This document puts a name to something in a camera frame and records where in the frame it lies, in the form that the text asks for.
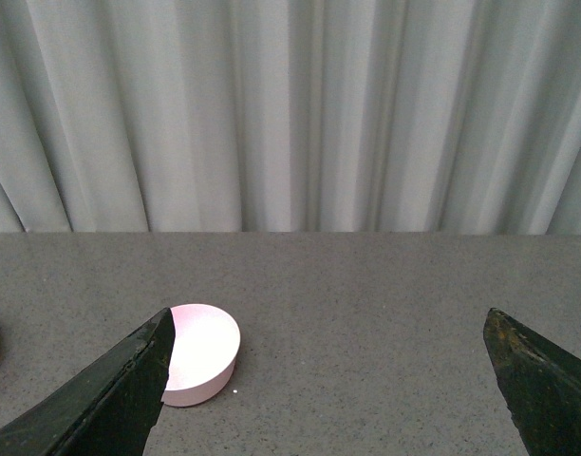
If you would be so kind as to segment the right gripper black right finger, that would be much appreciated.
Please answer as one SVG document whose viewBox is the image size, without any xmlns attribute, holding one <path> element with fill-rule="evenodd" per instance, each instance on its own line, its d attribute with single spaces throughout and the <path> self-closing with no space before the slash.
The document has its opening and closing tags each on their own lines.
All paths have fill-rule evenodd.
<svg viewBox="0 0 581 456">
<path fill-rule="evenodd" d="M 483 340 L 530 455 L 581 455 L 581 359 L 499 309 Z"/>
</svg>

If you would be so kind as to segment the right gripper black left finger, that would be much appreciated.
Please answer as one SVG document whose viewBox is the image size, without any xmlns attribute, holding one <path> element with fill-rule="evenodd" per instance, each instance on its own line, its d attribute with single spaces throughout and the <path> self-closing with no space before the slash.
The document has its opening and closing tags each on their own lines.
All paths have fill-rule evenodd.
<svg viewBox="0 0 581 456">
<path fill-rule="evenodd" d="M 141 455 L 159 419 L 174 341 L 165 308 L 0 428 L 0 455 Z"/>
</svg>

